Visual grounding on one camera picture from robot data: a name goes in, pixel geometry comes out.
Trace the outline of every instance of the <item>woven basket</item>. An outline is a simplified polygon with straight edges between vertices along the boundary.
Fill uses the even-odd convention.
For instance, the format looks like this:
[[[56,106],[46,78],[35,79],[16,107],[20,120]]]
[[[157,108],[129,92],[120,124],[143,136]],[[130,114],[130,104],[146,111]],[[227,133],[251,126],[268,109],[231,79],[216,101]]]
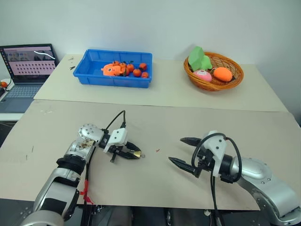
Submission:
[[[231,72],[233,77],[235,78],[232,81],[224,82],[216,79],[214,76],[212,76],[212,81],[204,81],[201,80],[198,76],[196,76],[188,63],[188,58],[184,61],[184,69],[186,73],[189,76],[189,79],[192,81],[193,84],[195,84],[197,87],[201,89],[205,89],[208,91],[219,91],[223,89],[231,89],[233,87],[236,87],[244,78],[244,72],[241,69],[241,67],[235,63],[233,60],[222,56],[217,53],[210,53],[205,52],[205,55],[210,58],[211,64],[213,67],[225,67],[228,68]]]

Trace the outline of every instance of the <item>laptop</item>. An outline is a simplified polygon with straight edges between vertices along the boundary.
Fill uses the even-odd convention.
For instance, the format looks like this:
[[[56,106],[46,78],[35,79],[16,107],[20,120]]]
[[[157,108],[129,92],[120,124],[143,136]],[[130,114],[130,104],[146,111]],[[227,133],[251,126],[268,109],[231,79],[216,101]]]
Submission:
[[[0,113],[24,113],[58,64],[51,44],[0,46],[14,87],[0,101]]]

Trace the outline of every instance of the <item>laptop screen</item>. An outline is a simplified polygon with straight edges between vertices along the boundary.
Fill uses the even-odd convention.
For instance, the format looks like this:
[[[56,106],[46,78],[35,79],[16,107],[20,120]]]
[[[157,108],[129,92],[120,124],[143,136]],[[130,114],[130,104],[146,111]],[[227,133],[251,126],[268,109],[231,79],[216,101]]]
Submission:
[[[57,66],[51,44],[2,46],[0,52],[16,84],[44,82]]]

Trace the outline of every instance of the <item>cardboard surface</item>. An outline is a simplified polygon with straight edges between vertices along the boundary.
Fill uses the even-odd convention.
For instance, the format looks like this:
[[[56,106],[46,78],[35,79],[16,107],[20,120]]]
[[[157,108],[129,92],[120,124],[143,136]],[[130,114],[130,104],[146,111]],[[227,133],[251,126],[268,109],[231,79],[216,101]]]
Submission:
[[[287,112],[254,65],[241,65],[245,77],[239,86],[209,92],[191,83],[182,61],[153,60],[153,81],[148,89],[142,89],[81,84],[78,78],[73,76],[74,70],[70,70],[70,67],[77,66],[82,57],[74,54],[65,55],[34,98],[124,105]]]
[[[180,138],[202,137],[210,130],[233,138],[243,157],[267,163],[300,196],[301,132],[290,113],[35,100],[0,149],[0,198],[33,201],[79,127],[93,123],[105,128],[123,109],[129,141],[145,158],[117,157],[113,164],[110,154],[97,149],[89,186],[97,204],[212,209],[210,173],[204,171],[197,179],[168,160],[172,156],[189,162],[194,148]],[[121,122],[118,119],[110,131]],[[226,154],[235,155],[230,143]],[[216,193],[219,209],[258,210],[237,184],[217,179]]]

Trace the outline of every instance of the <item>pink toy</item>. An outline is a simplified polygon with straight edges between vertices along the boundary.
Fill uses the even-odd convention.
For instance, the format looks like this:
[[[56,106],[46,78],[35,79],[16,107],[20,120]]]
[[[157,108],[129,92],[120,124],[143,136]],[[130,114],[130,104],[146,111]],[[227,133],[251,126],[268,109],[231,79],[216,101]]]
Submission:
[[[197,71],[194,72],[194,74],[196,76],[198,76],[200,79],[204,80],[204,81],[211,81],[212,80],[211,74],[207,71],[197,70]]]

